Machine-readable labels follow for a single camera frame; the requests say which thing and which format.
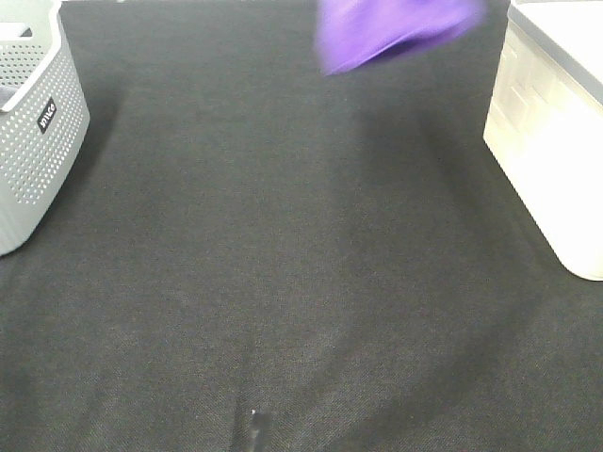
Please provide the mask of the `purple microfiber towel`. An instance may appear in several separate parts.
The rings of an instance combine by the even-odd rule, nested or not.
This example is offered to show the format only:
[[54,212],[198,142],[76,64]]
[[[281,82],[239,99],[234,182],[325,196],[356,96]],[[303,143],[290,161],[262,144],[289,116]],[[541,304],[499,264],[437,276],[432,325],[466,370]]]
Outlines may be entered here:
[[347,73],[460,38],[479,24],[482,1],[317,2],[315,48],[322,72]]

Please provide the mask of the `white plastic storage box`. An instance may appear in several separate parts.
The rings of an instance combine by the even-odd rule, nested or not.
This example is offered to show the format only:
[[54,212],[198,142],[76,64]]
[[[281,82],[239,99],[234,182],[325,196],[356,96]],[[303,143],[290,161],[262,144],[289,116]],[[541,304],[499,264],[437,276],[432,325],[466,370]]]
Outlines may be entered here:
[[483,138],[563,266],[602,278],[602,4],[512,1]]

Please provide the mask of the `grey perforated plastic basket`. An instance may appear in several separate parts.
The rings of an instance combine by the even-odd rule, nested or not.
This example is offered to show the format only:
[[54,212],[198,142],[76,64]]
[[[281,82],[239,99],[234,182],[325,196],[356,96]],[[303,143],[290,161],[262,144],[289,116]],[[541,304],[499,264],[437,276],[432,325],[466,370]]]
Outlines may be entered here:
[[59,1],[1,4],[1,252],[34,233],[76,159],[90,112]]

